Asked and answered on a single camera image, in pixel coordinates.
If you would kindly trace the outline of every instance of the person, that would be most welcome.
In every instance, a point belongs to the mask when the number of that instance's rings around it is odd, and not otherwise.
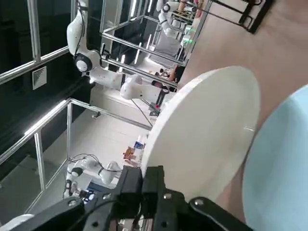
[[[184,70],[185,70],[184,66],[180,66],[177,64],[176,67],[172,69],[172,71],[170,72],[170,76],[167,79],[171,82],[179,83],[179,81],[182,78]],[[169,90],[172,92],[176,92],[176,89],[174,87],[170,87]]]

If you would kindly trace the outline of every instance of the black cable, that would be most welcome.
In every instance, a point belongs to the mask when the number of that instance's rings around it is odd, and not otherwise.
[[[85,21],[84,21],[84,18],[83,18],[83,14],[82,14],[81,5],[80,5],[79,0],[76,0],[76,3],[77,3],[77,8],[78,8],[78,10],[79,10],[79,12],[81,14],[82,28],[81,28],[81,35],[79,37],[79,40],[78,40],[78,43],[77,43],[77,46],[76,46],[74,57],[76,57],[76,55],[77,55],[77,51],[79,49],[79,45],[80,45],[81,39],[85,35],[85,31],[86,31],[86,24],[85,24]]]
[[[85,219],[85,218],[87,218],[89,215],[91,215],[96,209],[99,209],[99,208],[102,207],[103,205],[106,205],[106,204],[111,203],[111,202],[117,202],[117,200],[106,201],[106,202],[101,203],[101,204],[98,205],[98,206],[95,206],[95,205],[94,205],[94,208],[93,208],[93,209],[91,209],[88,213],[84,214],[81,218],[79,218],[79,219],[78,219],[70,228],[68,228],[66,231],[71,231],[71,230],[73,230],[73,229],[76,227],[76,225],[78,225],[78,223],[80,223],[83,219]]]
[[[75,160],[74,158],[79,156],[79,155],[85,155],[85,156],[80,158],[80,159]],[[94,154],[87,154],[87,153],[77,154],[77,155],[73,156],[72,160],[74,160],[74,161],[82,160],[82,159],[85,159],[87,156],[91,156],[101,166],[102,169],[104,169],[108,172],[122,172],[122,170],[110,170],[110,169],[104,168],[104,166],[102,166],[102,164],[100,163],[98,157]]]
[[[151,124],[151,122],[149,121],[148,117],[146,117],[146,115],[143,113],[143,111],[141,110],[141,108],[138,107],[138,109],[141,111],[141,113],[143,114],[144,118],[146,118],[146,120],[149,122],[149,124],[151,125],[151,127],[153,127],[153,125]]]
[[[148,105],[149,107],[151,107],[151,108],[153,108],[155,111],[156,111],[156,113],[159,115],[160,114],[160,112],[155,108],[155,107],[153,107],[150,103],[148,103],[147,101],[145,101],[145,100],[143,100],[143,99],[141,99],[141,101],[142,102],[144,102],[146,105]]]

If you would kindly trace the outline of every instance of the metal bar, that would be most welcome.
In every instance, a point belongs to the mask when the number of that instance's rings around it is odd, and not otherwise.
[[[67,106],[67,121],[66,121],[66,154],[69,159],[71,154],[71,125],[72,125],[73,107],[72,103]]]
[[[130,19],[131,19],[130,14],[131,14],[131,10],[133,8],[133,2],[134,2],[134,0],[130,1],[129,12],[128,12],[128,20],[127,21],[130,21]]]
[[[141,7],[142,7],[142,2],[143,2],[143,0],[139,0],[138,11],[137,11],[137,17],[140,16]]]
[[[157,24],[157,26],[156,26],[156,29],[155,29],[155,32],[154,32],[154,36],[153,36],[153,40],[152,40],[151,46],[153,46],[153,44],[154,44],[154,40],[155,40],[156,34],[157,34],[157,32],[158,32],[158,27],[159,27],[159,24]]]
[[[200,35],[201,29],[202,29],[202,27],[203,27],[203,25],[204,25],[204,23],[205,23],[205,20],[206,20],[206,18],[207,18],[207,16],[208,16],[208,13],[207,13],[207,12],[210,10],[211,5],[212,5],[212,1],[208,1],[207,4],[206,4],[206,6],[205,6],[206,12],[204,12],[204,13],[202,14],[202,16],[201,16],[200,22],[199,22],[199,24],[198,24],[198,27],[197,27],[196,32],[195,32],[195,34],[194,34],[194,37],[193,37],[193,39],[192,39],[192,44],[190,45],[189,50],[188,50],[187,55],[186,55],[186,58],[185,58],[185,65],[188,63],[188,61],[189,61],[189,59],[190,59],[190,56],[191,56],[191,54],[192,54],[192,51],[193,51],[193,49],[194,49],[194,47],[195,47],[195,45],[196,45],[197,39],[198,39],[198,37],[199,37],[199,35]]]
[[[32,56],[36,62],[40,61],[39,17],[37,0],[27,0],[29,25],[32,45]]]
[[[151,21],[153,21],[153,22],[159,23],[159,21],[158,21],[157,19],[152,18],[152,17],[150,17],[150,16],[145,15],[144,18],[149,19],[149,20],[151,20]]]
[[[243,14],[242,11],[240,11],[240,10],[234,8],[234,7],[231,7],[231,6],[225,4],[225,3],[221,2],[221,1],[218,1],[218,0],[211,0],[211,1],[214,2],[214,3],[216,3],[216,4],[218,4],[218,5],[221,5],[221,6],[223,6],[223,7],[226,7],[226,8],[228,8],[228,9],[230,9],[230,10],[233,10],[233,11],[235,11],[235,12],[237,12],[237,13]]]
[[[181,47],[181,50],[180,50],[179,55],[178,55],[178,57],[177,57],[177,60],[180,59],[182,51],[183,51],[183,46]]]
[[[139,17],[136,17],[136,18],[132,18],[132,19],[130,19],[130,20],[127,21],[127,22],[123,22],[123,23],[120,23],[120,24],[118,24],[118,25],[112,26],[112,27],[110,27],[110,28],[108,28],[108,29],[105,29],[105,30],[103,31],[103,33],[107,33],[107,32],[109,32],[109,31],[113,31],[113,30],[118,30],[118,29],[120,29],[120,28],[122,28],[122,27],[125,27],[125,26],[127,26],[128,24],[131,24],[131,23],[135,22],[136,20],[140,20],[140,19],[142,19],[142,16],[139,16]]]
[[[108,60],[104,60],[104,59],[103,59],[103,61],[106,62],[106,63],[112,64],[112,65],[115,65],[115,66],[122,67],[122,68],[124,68],[124,69],[126,69],[126,70],[128,70],[128,71],[131,71],[131,72],[133,72],[133,73],[136,73],[136,74],[138,74],[138,75],[144,76],[144,77],[150,79],[151,81],[152,81],[152,80],[156,80],[156,81],[158,81],[158,82],[167,84],[167,85],[169,85],[169,86],[171,86],[171,87],[174,87],[174,88],[177,88],[177,87],[178,87],[178,85],[177,85],[176,83],[171,82],[171,81],[169,81],[169,80],[167,80],[167,79],[165,79],[165,78],[157,77],[157,76],[151,75],[151,74],[149,74],[149,73],[147,73],[147,72],[145,72],[145,71],[139,70],[139,69],[137,69],[137,68],[135,68],[135,67],[133,67],[133,66],[130,66],[130,65],[127,65],[127,64],[122,64],[122,63],[120,63],[119,61],[116,61],[116,60],[113,60],[113,59],[108,59]]]
[[[57,114],[59,114],[66,106],[70,103],[70,100],[66,100],[66,102],[61,105],[57,110],[55,110],[52,114],[50,114],[43,123],[41,123],[36,129],[32,130],[27,135],[24,135],[19,141],[17,141],[13,146],[11,146],[8,150],[6,150],[0,156],[0,165],[2,165],[8,158],[10,158],[19,148],[21,148],[32,136],[41,130],[47,123],[49,123]]]
[[[121,120],[121,121],[127,122],[127,123],[132,124],[132,125],[135,125],[135,126],[137,126],[137,127],[140,127],[140,128],[143,128],[143,129],[146,129],[146,130],[149,130],[149,131],[152,129],[150,126],[147,126],[147,125],[144,125],[144,124],[139,123],[139,122],[137,122],[137,121],[134,121],[134,120],[131,120],[131,119],[127,119],[127,118],[122,117],[122,116],[119,116],[119,115],[117,115],[117,114],[108,112],[108,111],[106,111],[106,110],[104,110],[104,109],[101,109],[101,108],[96,107],[96,106],[92,106],[92,105],[90,105],[90,104],[88,104],[88,103],[84,103],[84,102],[82,102],[82,101],[75,100],[75,99],[71,99],[71,102],[72,102],[73,104],[78,105],[78,106],[87,108],[87,109],[92,110],[92,111],[95,111],[95,112],[100,112],[100,113],[102,113],[102,114],[104,114],[104,115],[111,116],[111,117],[113,117],[113,118],[119,119],[119,120]]]
[[[157,36],[157,39],[156,39],[156,42],[155,42],[154,51],[155,51],[155,48],[156,48],[156,44],[159,42],[159,38],[160,38],[160,35],[161,35],[161,33],[162,33],[162,30],[163,30],[163,28],[160,27],[160,31],[159,31],[159,33],[158,33],[158,36]]]
[[[258,15],[256,16],[253,24],[251,25],[251,27],[248,29],[248,32],[254,34],[259,25],[261,24],[263,18],[265,17],[265,15],[267,14],[267,12],[270,10],[271,6],[273,5],[275,1],[274,0],[265,0],[265,3],[263,4],[261,10],[259,11]]]
[[[19,77],[21,75],[23,75],[24,73],[31,71],[37,67],[39,67],[40,65],[43,65],[55,58],[58,58],[64,54],[68,53],[68,46],[60,48],[56,51],[53,51],[49,54],[46,54],[44,56],[41,57],[41,61],[40,62],[34,62],[31,61],[29,63],[26,63],[24,65],[18,66],[12,70],[9,70],[7,72],[4,72],[2,74],[0,74],[0,85],[3,83],[6,83],[16,77]]]
[[[42,191],[44,191],[46,189],[45,168],[44,168],[44,159],[43,159],[42,137],[41,137],[40,131],[34,134],[34,140],[35,140],[35,148],[37,150],[40,188]]]
[[[142,12],[143,17],[145,16],[146,10],[148,9],[148,2],[149,0],[145,0],[143,12]]]
[[[75,19],[77,13],[76,0],[71,0],[71,22]]]
[[[249,0],[245,10],[244,10],[244,13],[242,14],[240,20],[239,20],[239,24],[244,24],[246,18],[248,17],[248,15],[250,14],[253,6],[255,4],[255,0]]]
[[[115,25],[118,25],[121,22],[122,6],[123,6],[123,0],[118,0],[118,5],[116,8]]]
[[[112,41],[116,41],[116,42],[122,43],[122,44],[124,44],[124,45],[126,45],[126,46],[128,46],[128,47],[132,47],[132,48],[139,49],[139,50],[141,50],[141,51],[143,51],[143,52],[146,52],[146,53],[149,53],[149,54],[157,55],[158,57],[167,59],[167,60],[172,61],[172,62],[174,62],[174,63],[183,65],[183,62],[180,62],[180,61],[178,61],[178,60],[176,60],[176,59],[174,59],[174,58],[167,57],[167,56],[165,56],[164,54],[159,53],[159,52],[156,52],[156,51],[148,50],[148,49],[146,49],[146,48],[144,48],[144,47],[140,47],[140,46],[138,46],[138,45],[136,45],[136,44],[133,44],[133,43],[128,42],[128,41],[123,40],[123,39],[119,39],[119,38],[117,38],[117,37],[115,37],[115,36],[112,36],[112,35],[109,35],[109,34],[106,34],[106,33],[102,33],[102,37],[108,38],[108,39],[110,39],[110,40],[112,40]]]
[[[101,24],[100,24],[100,33],[102,33],[103,30],[104,30],[106,3],[107,3],[107,0],[103,0],[103,3],[102,3],[102,14],[101,14]]]

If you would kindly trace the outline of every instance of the small object on table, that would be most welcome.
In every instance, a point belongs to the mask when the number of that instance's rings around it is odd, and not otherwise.
[[[128,147],[127,150],[123,153],[123,158],[127,160],[136,159],[136,157],[134,156],[134,152],[134,148]]]

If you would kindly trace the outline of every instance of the metal frame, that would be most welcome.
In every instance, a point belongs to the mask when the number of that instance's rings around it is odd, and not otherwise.
[[[52,114],[50,114],[48,117],[46,117],[35,129],[32,129],[30,133],[27,135],[24,135],[20,140],[18,140],[13,146],[11,146],[7,151],[5,151],[2,155],[0,155],[0,166],[8,159],[10,158],[15,152],[17,152],[24,144],[27,143],[28,140],[30,140],[33,136],[35,138],[35,146],[36,146],[36,153],[37,153],[37,160],[38,160],[38,172],[39,172],[39,181],[40,181],[40,187],[41,192],[39,195],[35,198],[35,200],[31,203],[29,208],[25,211],[28,212],[38,201],[38,199],[41,197],[42,193],[51,185],[55,177],[59,174],[61,171],[61,168],[70,160],[70,147],[71,147],[71,124],[72,124],[72,113],[73,113],[73,104],[81,106],[83,108],[92,110],[94,112],[99,112],[103,115],[108,115],[113,118],[119,119],[121,121],[124,121],[126,123],[135,125],[137,127],[151,130],[152,128],[148,125],[139,123],[135,120],[128,119],[123,116],[119,116],[117,114],[111,113],[109,111],[106,111],[104,109],[101,109],[96,106],[92,106],[88,103],[84,103],[82,101],[76,100],[76,99],[67,99],[61,107],[59,107],[57,110],[55,110]],[[45,179],[45,168],[44,168],[44,159],[43,159],[43,149],[42,149],[42,139],[41,139],[41,130],[54,118],[56,117],[61,111],[63,111],[65,108],[67,108],[67,143],[66,143],[66,151],[67,156],[65,157],[65,160],[60,165],[60,167],[57,169],[55,174],[52,176],[52,178],[49,180],[49,182],[46,183]]]

